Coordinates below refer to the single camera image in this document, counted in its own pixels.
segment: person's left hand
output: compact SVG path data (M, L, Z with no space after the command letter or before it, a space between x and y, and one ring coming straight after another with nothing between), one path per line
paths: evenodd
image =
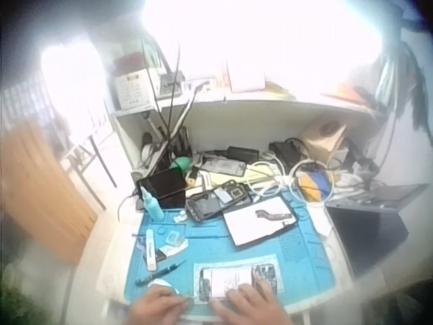
M126 325L175 325L187 306L172 288L153 285L132 305Z

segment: finger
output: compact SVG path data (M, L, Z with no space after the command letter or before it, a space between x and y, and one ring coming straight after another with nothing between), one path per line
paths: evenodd
M277 298L272 291L271 285L266 280L259 279L256 283L261 289L263 298L265 298L269 303L274 303L277 301Z
M170 309L167 314L163 317L161 321L161 325L175 325L182 313L186 310L188 304L183 303L181 305L177 305Z
M251 284L246 284L246 283L241 284L238 289L239 291L241 291L241 293L245 295L245 297L251 303L251 305L258 307L265 303L263 297L260 296L260 293L258 293L257 290L254 289Z
M238 290L230 289L227 291L227 298L229 298L229 300L236 306L237 310L244 315L251 314L254 311L248 300L246 300Z
M169 286L160 286L158 284L153 284L145 294L145 298L149 301L157 299L161 296L174 296L176 295L173 288Z
M243 318L237 315L234 311L224 307L219 301L212 300L210 302L210 306L214 310L215 314L221 317L227 323L231 325L242 325Z
M152 301L152 307L156 313L164 313L170 308L176 307L184 303L187 299L179 296L163 296L155 301Z

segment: hand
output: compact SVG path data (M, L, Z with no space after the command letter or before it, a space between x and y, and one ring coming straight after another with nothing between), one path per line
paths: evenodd
M187 306L172 288L153 285L130 308L127 325L175 325Z
M237 313L213 300L210 306L215 314L230 325L293 325L289 315L279 305L268 282L257 280L258 293L249 284L227 291L227 298L235 305Z

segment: person's right hand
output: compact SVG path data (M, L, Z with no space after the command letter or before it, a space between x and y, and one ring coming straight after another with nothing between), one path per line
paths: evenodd
M289 315L278 303L271 286L263 279L257 280L260 293L249 284L241 284L237 290L227 291L227 298L237 312L212 300L215 314L230 325L293 325Z

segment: blue silicone repair mat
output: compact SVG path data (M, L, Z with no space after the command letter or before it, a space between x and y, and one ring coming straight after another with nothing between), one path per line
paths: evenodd
M278 294L278 300L283 305L288 305L331 289L335 280L322 240L305 205L293 200L288 191L282 192L282 196L294 208L298 223L278 236L247 248L234 245L223 216L203 223L196 223L190 218L184 223L175 223L173 217L179 214L179 209L166 211L165 219L161 222L150 221L150 216L145 213L139 233L145 234L147 229L152 229L156 247L166 245L165 239L171 230L183 234L189 240L189 247L182 253L158 263L158 269L163 269L174 263L187 261L163 277L182 295L193 295L194 263L237 261L276 254L284 286L284 292ZM140 288L135 285L136 280L147 275L143 253L135 247L124 290L126 299L132 302L147 290L147 287ZM194 305L187 314L209 316L213 313L207 305Z

